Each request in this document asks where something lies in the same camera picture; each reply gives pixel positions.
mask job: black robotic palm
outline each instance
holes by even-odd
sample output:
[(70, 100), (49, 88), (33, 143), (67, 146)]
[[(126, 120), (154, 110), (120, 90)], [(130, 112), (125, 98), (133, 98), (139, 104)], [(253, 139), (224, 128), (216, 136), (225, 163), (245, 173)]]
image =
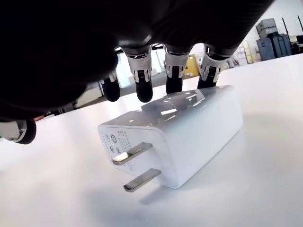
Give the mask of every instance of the black robotic palm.
[[(118, 46), (136, 59), (151, 44), (161, 43), (170, 56), (178, 58), (186, 56), (194, 44), (205, 43), (211, 59), (225, 60), (272, 2), (8, 1), (0, 24), (0, 121), (31, 119), (57, 109), (97, 80), (103, 80), (106, 91), (117, 90), (106, 92), (112, 101), (117, 100), (118, 83), (107, 78), (116, 68), (114, 49)], [(203, 73), (212, 72), (209, 67)], [(176, 70), (175, 66), (173, 75), (178, 75)], [(213, 86), (205, 84), (208, 80), (203, 76), (200, 80), (202, 87)], [(178, 76), (168, 77), (168, 92), (180, 90), (180, 82)], [(138, 97), (149, 101), (149, 75), (136, 84)]]

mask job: wall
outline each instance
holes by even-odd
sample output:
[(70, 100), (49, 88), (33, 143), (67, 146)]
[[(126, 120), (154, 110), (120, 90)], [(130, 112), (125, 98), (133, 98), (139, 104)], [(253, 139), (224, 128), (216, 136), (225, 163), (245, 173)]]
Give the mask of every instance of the wall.
[[(261, 20), (274, 18), (278, 32), (286, 34), (286, 30), (282, 21), (284, 18), (289, 35), (303, 35), (298, 17), (303, 21), (303, 0), (276, 0), (257, 21), (257, 25)], [(259, 39), (256, 27), (254, 26), (247, 34), (244, 40), (249, 42), (250, 47), (257, 48), (256, 40)]]

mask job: white power adapter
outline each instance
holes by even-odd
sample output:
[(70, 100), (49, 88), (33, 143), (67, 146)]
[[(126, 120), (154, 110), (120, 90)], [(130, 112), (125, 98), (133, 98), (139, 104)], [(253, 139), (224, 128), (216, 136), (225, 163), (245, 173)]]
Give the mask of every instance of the white power adapter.
[(177, 92), (99, 125), (112, 164), (149, 181), (179, 188), (221, 150), (243, 124), (232, 86)]

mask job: table surface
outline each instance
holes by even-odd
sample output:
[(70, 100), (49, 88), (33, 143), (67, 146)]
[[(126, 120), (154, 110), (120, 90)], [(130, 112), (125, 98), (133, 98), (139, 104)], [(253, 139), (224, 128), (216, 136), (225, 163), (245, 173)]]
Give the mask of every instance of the table surface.
[(136, 94), (42, 120), (30, 145), (1, 140), (0, 226), (302, 226), (303, 54), (223, 71), (226, 84), (240, 91), (243, 128), (177, 190), (127, 193), (133, 177), (106, 157), (97, 126), (141, 106)]

